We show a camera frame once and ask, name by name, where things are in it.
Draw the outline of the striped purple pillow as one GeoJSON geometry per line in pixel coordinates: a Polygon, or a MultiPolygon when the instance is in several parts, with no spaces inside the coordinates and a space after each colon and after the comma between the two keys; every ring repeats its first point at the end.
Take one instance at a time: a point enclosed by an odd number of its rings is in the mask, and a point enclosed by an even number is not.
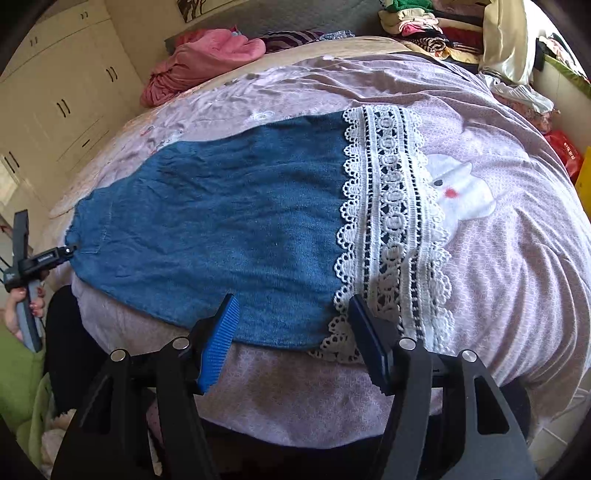
{"type": "Polygon", "coordinates": [[[276,53],[318,41],[324,33],[315,30],[287,30],[269,32],[260,36],[266,53],[276,53]]]}

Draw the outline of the cream curtain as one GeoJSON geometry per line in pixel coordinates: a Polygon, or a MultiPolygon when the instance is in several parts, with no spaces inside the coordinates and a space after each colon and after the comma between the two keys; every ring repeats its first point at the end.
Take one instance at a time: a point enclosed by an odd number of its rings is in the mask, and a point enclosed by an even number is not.
{"type": "Polygon", "coordinates": [[[529,83],[538,32],[533,6],[532,1],[497,0],[485,7],[480,71],[516,85],[529,83]]]}

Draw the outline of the pink crumpled blanket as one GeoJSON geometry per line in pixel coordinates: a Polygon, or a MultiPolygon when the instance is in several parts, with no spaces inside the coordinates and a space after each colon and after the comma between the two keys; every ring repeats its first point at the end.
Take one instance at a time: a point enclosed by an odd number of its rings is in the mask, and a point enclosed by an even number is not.
{"type": "Polygon", "coordinates": [[[249,39],[228,29],[204,29],[183,35],[173,54],[152,69],[140,102],[147,108],[160,106],[181,92],[252,63],[264,54],[263,40],[249,39]]]}

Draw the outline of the blue denim pants lace hem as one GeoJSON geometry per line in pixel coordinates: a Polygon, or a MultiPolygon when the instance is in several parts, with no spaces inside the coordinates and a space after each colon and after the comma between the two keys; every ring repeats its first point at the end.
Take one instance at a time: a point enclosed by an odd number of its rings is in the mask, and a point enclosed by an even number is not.
{"type": "Polygon", "coordinates": [[[444,214],[418,115],[363,105],[179,141],[94,190],[65,240],[85,284],[188,328],[226,293],[235,340],[356,363],[349,300],[449,351],[444,214]]]}

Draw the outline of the red bag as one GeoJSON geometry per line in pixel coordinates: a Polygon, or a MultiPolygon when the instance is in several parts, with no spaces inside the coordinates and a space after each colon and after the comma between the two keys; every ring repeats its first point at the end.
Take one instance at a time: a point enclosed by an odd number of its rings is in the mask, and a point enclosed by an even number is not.
{"type": "Polygon", "coordinates": [[[560,130],[553,130],[544,135],[546,141],[560,158],[573,183],[576,182],[584,158],[569,137],[560,130]]]}

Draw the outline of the stack of folded clothes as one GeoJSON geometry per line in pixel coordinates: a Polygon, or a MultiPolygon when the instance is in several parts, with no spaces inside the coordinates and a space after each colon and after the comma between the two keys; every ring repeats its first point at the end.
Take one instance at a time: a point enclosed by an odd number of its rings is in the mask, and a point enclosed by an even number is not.
{"type": "Polygon", "coordinates": [[[383,30],[411,50],[440,60],[478,65],[489,1],[382,1],[383,30]]]}

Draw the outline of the yellow box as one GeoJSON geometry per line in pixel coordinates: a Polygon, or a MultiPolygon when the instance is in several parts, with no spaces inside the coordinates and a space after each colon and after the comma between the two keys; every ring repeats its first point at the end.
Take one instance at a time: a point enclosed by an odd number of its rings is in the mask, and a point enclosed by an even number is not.
{"type": "Polygon", "coordinates": [[[591,147],[586,149],[584,161],[575,182],[575,189],[583,209],[591,215],[591,147]]]}

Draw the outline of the wall painting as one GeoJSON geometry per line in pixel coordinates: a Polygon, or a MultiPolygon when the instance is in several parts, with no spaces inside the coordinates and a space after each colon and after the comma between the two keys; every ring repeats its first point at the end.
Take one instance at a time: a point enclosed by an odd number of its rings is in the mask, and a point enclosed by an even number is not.
{"type": "Polygon", "coordinates": [[[176,0],[177,10],[185,23],[200,20],[239,4],[238,0],[176,0]]]}

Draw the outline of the lilac cartoon print quilt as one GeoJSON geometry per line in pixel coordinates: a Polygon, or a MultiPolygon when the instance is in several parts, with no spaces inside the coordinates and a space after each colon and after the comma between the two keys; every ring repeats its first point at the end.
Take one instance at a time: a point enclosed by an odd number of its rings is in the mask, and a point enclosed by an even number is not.
{"type": "Polygon", "coordinates": [[[590,366],[590,223],[560,159],[466,70],[331,57],[130,122],[55,206],[56,280],[106,351],[153,351],[228,293],[240,319],[205,420],[283,446],[380,435],[349,299],[433,352],[519,381],[535,427],[590,366]]]}

